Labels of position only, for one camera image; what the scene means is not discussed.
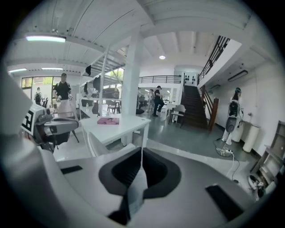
ceiling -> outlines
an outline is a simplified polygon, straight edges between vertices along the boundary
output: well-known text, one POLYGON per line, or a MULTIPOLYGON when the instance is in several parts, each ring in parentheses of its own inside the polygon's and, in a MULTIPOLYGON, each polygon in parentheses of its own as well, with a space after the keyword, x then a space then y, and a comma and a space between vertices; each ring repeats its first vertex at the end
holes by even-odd
MULTIPOLYGON (((140 27, 145 38, 143 61, 160 55, 171 59, 181 54, 193 58, 203 56, 202 62, 195 64, 203 66, 218 35, 239 42, 249 39, 246 28, 251 26, 251 15, 252 11, 238 1, 48 0, 22 22, 4 62, 8 70, 28 70, 14 75, 47 75, 49 72, 41 70, 42 67, 62 67, 63 71, 53 75, 68 72, 80 76, 85 67, 99 59, 92 65, 91 76, 94 76, 101 72, 102 54, 108 45, 105 72, 125 65, 130 35, 140 27), (29 42, 26 35, 65 36, 66 42, 29 42)), ((238 70, 241 63, 251 69, 268 60, 265 53, 256 43, 221 78, 229 71, 238 70)))
POLYGON ((210 89, 215 85, 223 85, 228 82, 228 79, 241 72, 247 70, 250 72, 256 67, 264 64, 267 60, 257 54, 253 48, 250 48, 243 56, 228 67, 223 73, 215 75, 208 83, 206 89, 210 89))

man in black shirt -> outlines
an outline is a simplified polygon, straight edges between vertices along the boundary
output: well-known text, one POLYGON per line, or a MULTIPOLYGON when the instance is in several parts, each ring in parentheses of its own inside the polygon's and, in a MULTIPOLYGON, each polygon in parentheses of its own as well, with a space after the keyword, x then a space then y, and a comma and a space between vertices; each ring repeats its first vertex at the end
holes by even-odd
POLYGON ((60 117, 74 117, 77 120, 76 109, 71 102, 70 84, 66 82, 65 73, 61 75, 61 81, 53 88, 53 96, 57 99, 57 113, 61 114, 60 117))
POLYGON ((71 96, 70 84, 66 82, 66 74, 61 75, 61 81, 53 88, 53 96, 58 100, 69 100, 71 96))
POLYGON ((153 112, 153 116, 158 116, 158 115, 156 114, 156 110, 157 110, 158 112, 161 112, 161 109, 162 109, 162 107, 164 106, 164 102, 161 100, 162 95, 161 95, 160 92, 159 92, 160 90, 161 90, 161 86, 159 85, 159 86, 156 88, 156 90, 155 90, 155 109, 154 109, 154 112, 153 112))

fluorescent light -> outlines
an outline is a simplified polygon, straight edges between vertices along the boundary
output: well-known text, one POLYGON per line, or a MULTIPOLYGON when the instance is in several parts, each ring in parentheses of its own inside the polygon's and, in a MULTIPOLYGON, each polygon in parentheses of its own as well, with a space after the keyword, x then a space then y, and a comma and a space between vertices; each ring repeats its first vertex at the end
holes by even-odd
POLYGON ((52 41, 65 43, 65 37, 55 37, 55 36, 28 36, 26 37, 28 41, 52 41))
POLYGON ((14 69, 14 70, 10 70, 9 73, 14 73, 14 72, 19 72, 19 71, 25 71, 27 70, 26 68, 22 68, 22 69, 14 69))
POLYGON ((58 68, 58 67, 42 67, 41 69, 62 70, 62 68, 58 68))

black railing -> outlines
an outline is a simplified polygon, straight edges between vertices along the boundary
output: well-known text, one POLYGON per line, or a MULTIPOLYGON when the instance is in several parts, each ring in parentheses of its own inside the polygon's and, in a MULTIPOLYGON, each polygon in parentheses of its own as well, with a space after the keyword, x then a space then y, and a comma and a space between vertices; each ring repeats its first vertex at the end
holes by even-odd
POLYGON ((139 83, 181 83, 181 75, 165 75, 165 76, 147 76, 140 77, 138 80, 139 83))
POLYGON ((200 83, 200 81, 207 75, 207 73, 210 71, 210 69, 213 67, 213 65, 215 64, 215 62, 218 60, 218 58, 220 57, 221 53, 224 51, 224 49, 226 48, 228 42, 229 42, 229 38, 226 37, 222 37, 219 36, 218 40, 214 46, 214 49, 206 63, 206 65, 204 66, 203 70, 201 71, 199 77, 198 77, 198 83, 200 83))

power strip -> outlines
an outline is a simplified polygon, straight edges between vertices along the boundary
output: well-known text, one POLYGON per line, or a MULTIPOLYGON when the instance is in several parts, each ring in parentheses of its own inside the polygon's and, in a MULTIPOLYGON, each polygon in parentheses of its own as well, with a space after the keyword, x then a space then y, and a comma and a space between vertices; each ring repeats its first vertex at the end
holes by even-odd
POLYGON ((233 154, 233 151, 232 151, 232 150, 229 150, 229 149, 226 149, 225 152, 226 152, 226 153, 229 153, 229 154, 233 154))

